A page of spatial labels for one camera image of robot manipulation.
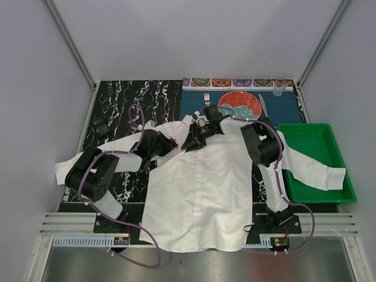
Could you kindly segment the white button-up shirt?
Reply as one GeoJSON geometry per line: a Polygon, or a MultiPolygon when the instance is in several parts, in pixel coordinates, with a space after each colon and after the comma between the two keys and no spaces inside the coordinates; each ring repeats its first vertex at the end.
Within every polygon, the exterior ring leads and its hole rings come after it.
{"type": "MultiPolygon", "coordinates": [[[[105,143],[103,151],[129,151],[144,132],[105,143]]],[[[214,135],[206,146],[191,152],[181,149],[192,116],[167,122],[154,130],[177,140],[178,148],[154,157],[149,173],[140,239],[175,253],[217,249],[237,251],[246,244],[245,226],[251,224],[252,165],[243,138],[214,135]]],[[[82,153],[55,166],[58,184],[82,153]]]]}

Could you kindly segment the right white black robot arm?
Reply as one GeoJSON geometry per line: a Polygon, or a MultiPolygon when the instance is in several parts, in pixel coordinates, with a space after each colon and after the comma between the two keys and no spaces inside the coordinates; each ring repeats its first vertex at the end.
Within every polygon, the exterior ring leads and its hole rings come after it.
{"type": "Polygon", "coordinates": [[[284,145],[280,136],[265,117],[258,120],[235,118],[234,110],[223,115],[220,107],[210,105],[203,109],[204,123],[199,122],[199,113],[193,115],[182,149],[186,152],[206,146],[206,139],[214,135],[236,135],[243,138],[252,162],[258,166],[266,190],[267,226],[274,233],[283,231],[293,217],[289,208],[282,174],[282,153],[284,145]]]}

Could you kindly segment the pink flower brooch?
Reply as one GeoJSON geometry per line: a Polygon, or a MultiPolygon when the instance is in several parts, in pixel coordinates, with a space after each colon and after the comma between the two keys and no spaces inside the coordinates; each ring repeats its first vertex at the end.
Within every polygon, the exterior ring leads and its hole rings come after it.
{"type": "Polygon", "coordinates": [[[171,142],[177,143],[177,140],[171,136],[168,136],[167,139],[171,142]]]}

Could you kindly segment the black display frame box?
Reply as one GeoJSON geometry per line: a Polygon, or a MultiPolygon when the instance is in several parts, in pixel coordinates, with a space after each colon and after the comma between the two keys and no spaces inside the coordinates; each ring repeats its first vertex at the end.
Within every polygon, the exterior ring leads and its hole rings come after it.
{"type": "Polygon", "coordinates": [[[107,136],[110,133],[108,123],[103,117],[95,119],[92,122],[92,126],[98,138],[107,136]]]}

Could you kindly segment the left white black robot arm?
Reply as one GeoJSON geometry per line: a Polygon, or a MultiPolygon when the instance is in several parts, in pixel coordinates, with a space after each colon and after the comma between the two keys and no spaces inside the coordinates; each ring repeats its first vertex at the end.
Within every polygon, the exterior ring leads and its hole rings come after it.
{"type": "Polygon", "coordinates": [[[127,218],[122,215],[122,205],[112,196],[110,186],[114,174],[141,172],[150,166],[154,157],[164,157],[178,144],[162,132],[146,129],[130,150],[103,151],[87,147],[63,178],[64,184],[75,191],[95,210],[107,216],[106,225],[119,233],[126,228],[127,218]]]}

